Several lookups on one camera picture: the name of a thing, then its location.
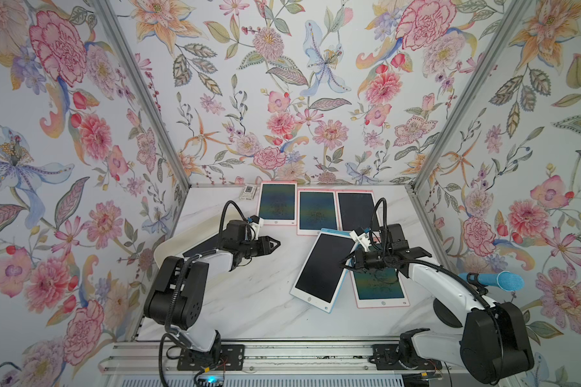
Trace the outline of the pink writing tablet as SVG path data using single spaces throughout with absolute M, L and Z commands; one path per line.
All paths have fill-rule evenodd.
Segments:
M 298 190 L 297 234 L 318 235 L 338 229 L 337 197 L 333 190 Z
M 379 217 L 374 214 L 375 200 L 372 191 L 337 191 L 337 210 L 340 229 L 351 232 L 357 228 L 376 230 Z
M 265 225 L 297 224 L 297 183 L 263 182 L 260 186 L 257 215 Z

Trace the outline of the cream plastic storage box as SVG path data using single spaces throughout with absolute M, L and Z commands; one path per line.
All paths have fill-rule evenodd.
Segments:
M 207 227 L 204 223 L 180 232 L 169 240 L 161 243 L 155 249 L 155 252 L 153 253 L 155 264 L 158 269 L 161 269 L 164 262 L 169 257 L 179 258 L 180 261 L 186 260 L 182 256 L 182 253 L 215 234 L 218 234 L 217 229 L 215 227 Z M 195 259 L 195 261 L 209 264 L 209 269 L 211 269 L 213 273 L 227 273 L 232 270 L 233 255 L 232 253 L 222 251 L 203 259 Z

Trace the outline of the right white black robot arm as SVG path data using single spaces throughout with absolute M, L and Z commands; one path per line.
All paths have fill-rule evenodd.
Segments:
M 352 273 L 395 270 L 434 297 L 433 311 L 440 322 L 456 329 L 452 335 L 426 327 L 400 334 L 395 351 L 375 355 L 376 364 L 400 363 L 413 369 L 423 361 L 462 366 L 478 382 L 497 385 L 500 380 L 535 366 L 524 315 L 513 303 L 499 303 L 487 295 L 499 278 L 488 284 L 480 274 L 459 276 L 439 264 L 421 247 L 410 247 L 399 224 L 377 233 L 357 228 L 350 232 L 356 248 L 339 265 Z

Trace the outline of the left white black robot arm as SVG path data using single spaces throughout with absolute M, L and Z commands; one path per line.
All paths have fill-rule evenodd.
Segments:
M 237 269 L 244 260 L 272 254 L 281 242 L 260 236 L 263 219 L 229 221 L 217 235 L 190 248 L 186 232 L 161 245 L 144 316 L 164 327 L 162 341 L 181 348 L 179 362 L 208 371 L 230 360 L 220 333 L 200 319 L 208 280 Z

